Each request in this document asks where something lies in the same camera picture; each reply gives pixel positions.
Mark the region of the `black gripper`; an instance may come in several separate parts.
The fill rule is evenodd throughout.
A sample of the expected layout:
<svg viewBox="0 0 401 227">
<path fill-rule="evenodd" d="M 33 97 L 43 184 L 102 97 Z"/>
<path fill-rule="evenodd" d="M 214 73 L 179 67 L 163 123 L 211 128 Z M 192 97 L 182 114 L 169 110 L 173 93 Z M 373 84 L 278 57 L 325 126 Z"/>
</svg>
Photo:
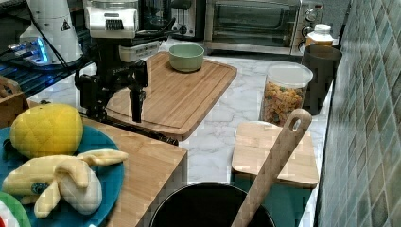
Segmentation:
<svg viewBox="0 0 401 227">
<path fill-rule="evenodd" d="M 123 62 L 119 57 L 119 46 L 131 47 L 125 39 L 93 38 L 85 60 L 93 61 L 96 72 L 93 76 L 76 71 L 75 85 L 80 91 L 80 105 L 86 115 L 98 122 L 106 120 L 104 110 L 113 95 L 129 88 L 132 120 L 142 122 L 142 108 L 146 98 L 144 88 L 148 86 L 148 67 L 143 60 Z"/>
</svg>

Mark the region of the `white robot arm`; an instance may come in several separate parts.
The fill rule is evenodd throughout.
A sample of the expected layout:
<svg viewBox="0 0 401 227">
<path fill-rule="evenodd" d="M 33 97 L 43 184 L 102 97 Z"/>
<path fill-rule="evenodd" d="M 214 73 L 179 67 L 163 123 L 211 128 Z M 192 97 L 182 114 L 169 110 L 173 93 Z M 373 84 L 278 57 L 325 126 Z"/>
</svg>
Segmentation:
<svg viewBox="0 0 401 227">
<path fill-rule="evenodd" d="M 76 72 L 80 105 L 86 109 L 88 117 L 104 121 L 110 99 L 127 88 L 130 90 L 131 118 L 139 123 L 146 98 L 144 88 L 148 86 L 147 63 L 120 53 L 133 47 L 139 26 L 135 3 L 131 0 L 92 0 L 85 7 L 85 17 L 93 45 L 89 59 L 96 64 L 96 73 L 89 76 Z"/>
</svg>

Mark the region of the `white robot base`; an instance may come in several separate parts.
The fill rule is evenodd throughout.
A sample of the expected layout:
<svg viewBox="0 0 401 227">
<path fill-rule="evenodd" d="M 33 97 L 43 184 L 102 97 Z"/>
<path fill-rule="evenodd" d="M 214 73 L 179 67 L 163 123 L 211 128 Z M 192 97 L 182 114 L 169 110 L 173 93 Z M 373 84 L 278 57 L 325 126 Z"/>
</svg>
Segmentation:
<svg viewBox="0 0 401 227">
<path fill-rule="evenodd" d="M 37 66 L 68 65 L 83 55 L 67 0 L 24 0 L 31 25 L 8 50 Z"/>
</svg>

